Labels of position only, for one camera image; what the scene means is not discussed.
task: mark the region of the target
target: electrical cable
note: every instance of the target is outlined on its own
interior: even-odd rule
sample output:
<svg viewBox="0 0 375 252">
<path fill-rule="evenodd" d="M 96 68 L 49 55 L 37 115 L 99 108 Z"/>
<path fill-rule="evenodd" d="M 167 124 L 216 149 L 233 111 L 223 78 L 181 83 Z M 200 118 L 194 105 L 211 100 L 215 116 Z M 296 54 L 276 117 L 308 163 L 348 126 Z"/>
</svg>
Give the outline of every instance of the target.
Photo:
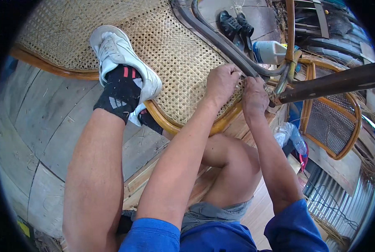
<svg viewBox="0 0 375 252">
<path fill-rule="evenodd" d="M 317 194 L 319 194 L 319 196 L 321 197 L 321 199 L 323 199 L 324 200 L 324 202 L 326 202 L 326 204 L 327 204 L 327 200 L 326 199 L 324 199 L 323 198 L 323 196 L 320 194 L 320 192 L 319 192 L 319 190 L 318 190 L 318 188 L 321 188 L 322 186 L 324 186 L 324 187 L 326 187 L 325 185 L 320 185 L 319 187 L 316 187 L 311 181 L 310 181 L 310 179 L 308 178 L 308 176 L 306 175 L 306 173 L 304 173 L 305 174 L 305 177 L 308 179 L 308 181 L 311 183 L 311 185 L 313 186 L 313 188 L 315 189 L 315 191 L 317 192 Z M 344 219 L 344 222 L 345 223 L 347 223 L 348 225 L 350 225 L 350 227 L 353 229 L 353 230 L 357 230 L 357 228 L 358 228 L 358 223 L 357 222 L 355 222 L 355 221 L 352 221 L 352 220 L 350 220 L 350 219 L 348 219 L 347 218 L 347 216 L 340 210 L 340 205 L 338 204 L 338 202 L 336 201 L 336 199 L 333 197 L 333 195 L 330 193 L 330 191 L 329 191 L 329 189 L 326 187 L 326 190 L 327 190 L 327 192 L 329 193 L 329 195 L 330 195 L 330 197 L 332 197 L 332 199 L 334 200 L 334 202 L 336 203 L 336 205 L 337 205 L 337 208 L 335 208 L 335 207 L 331 207 L 331 206 L 327 206 L 327 205 L 325 205 L 325 204 L 323 204 L 323 203 L 321 203 L 320 201 L 317 201 L 317 200 L 314 200 L 314 199 L 311 199 L 311 198 L 309 198 L 312 202 L 315 202 L 315 203 L 319 203 L 319 204 L 321 204 L 322 206 L 324 206 L 324 207 L 326 207 L 326 208 L 328 208 L 328 209 L 332 209 L 332 211 L 334 212 L 334 213 L 336 213 L 338 216 L 340 216 L 341 218 L 343 218 Z"/>
</svg>

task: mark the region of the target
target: white plastic jug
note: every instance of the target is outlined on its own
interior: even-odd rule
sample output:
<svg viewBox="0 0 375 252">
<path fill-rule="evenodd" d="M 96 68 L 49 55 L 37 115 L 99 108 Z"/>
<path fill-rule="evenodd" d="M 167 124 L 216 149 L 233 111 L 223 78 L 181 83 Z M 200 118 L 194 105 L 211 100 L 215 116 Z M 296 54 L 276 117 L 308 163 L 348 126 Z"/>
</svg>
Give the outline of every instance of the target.
<svg viewBox="0 0 375 252">
<path fill-rule="evenodd" d="M 277 41 L 256 41 L 253 54 L 256 63 L 279 65 L 285 58 L 287 49 Z"/>
</svg>

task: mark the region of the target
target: white sneaker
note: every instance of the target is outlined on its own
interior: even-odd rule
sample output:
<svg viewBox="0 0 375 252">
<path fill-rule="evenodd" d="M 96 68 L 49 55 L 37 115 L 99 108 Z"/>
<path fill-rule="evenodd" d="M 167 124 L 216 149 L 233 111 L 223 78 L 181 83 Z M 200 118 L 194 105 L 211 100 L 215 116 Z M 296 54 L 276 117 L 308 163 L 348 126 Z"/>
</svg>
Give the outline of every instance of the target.
<svg viewBox="0 0 375 252">
<path fill-rule="evenodd" d="M 119 28 L 103 25 L 90 37 L 90 45 L 99 60 L 99 82 L 107 83 L 105 75 L 119 64 L 134 67 L 142 77 L 140 102 L 156 97 L 162 88 L 158 75 L 135 54 L 128 36 Z"/>
</svg>

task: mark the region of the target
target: black plastic sandal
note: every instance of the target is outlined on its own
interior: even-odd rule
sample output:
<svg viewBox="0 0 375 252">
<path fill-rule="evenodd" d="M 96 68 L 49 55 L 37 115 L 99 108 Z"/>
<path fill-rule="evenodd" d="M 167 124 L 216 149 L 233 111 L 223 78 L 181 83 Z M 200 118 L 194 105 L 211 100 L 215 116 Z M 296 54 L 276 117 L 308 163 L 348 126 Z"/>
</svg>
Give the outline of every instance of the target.
<svg viewBox="0 0 375 252">
<path fill-rule="evenodd" d="M 232 17 L 226 10 L 220 12 L 217 18 L 217 24 L 220 31 L 240 50 L 244 50 L 245 44 L 240 36 L 242 26 L 235 17 Z"/>
<path fill-rule="evenodd" d="M 246 21 L 245 15 L 242 12 L 238 13 L 237 22 L 242 26 L 240 34 L 243 38 L 243 42 L 245 43 L 245 47 L 249 50 L 249 58 L 253 60 L 253 46 L 250 40 L 250 36 L 252 36 L 255 29 Z"/>
</svg>

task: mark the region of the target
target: hand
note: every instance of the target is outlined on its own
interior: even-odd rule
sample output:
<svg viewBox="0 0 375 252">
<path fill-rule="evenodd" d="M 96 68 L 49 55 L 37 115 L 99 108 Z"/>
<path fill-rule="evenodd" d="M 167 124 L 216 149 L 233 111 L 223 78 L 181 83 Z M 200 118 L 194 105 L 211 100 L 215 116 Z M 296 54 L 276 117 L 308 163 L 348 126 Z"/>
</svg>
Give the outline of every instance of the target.
<svg viewBox="0 0 375 252">
<path fill-rule="evenodd" d="M 264 81 L 260 77 L 246 77 L 242 98 L 242 110 L 245 119 L 264 117 L 269 99 L 263 85 Z"/>
<path fill-rule="evenodd" d="M 231 97 L 242 72 L 233 64 L 218 66 L 207 77 L 206 98 L 213 99 L 222 107 Z"/>
</svg>

